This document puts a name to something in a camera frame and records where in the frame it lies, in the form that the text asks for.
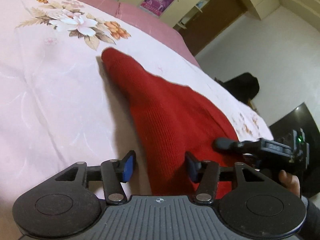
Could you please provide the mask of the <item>right hand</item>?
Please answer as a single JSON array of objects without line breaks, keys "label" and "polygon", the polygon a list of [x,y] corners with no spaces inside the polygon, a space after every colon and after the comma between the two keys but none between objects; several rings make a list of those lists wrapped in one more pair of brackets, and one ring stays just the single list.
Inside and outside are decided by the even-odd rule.
[{"label": "right hand", "polygon": [[279,173],[279,181],[287,190],[300,197],[300,183],[297,176],[281,170]]}]

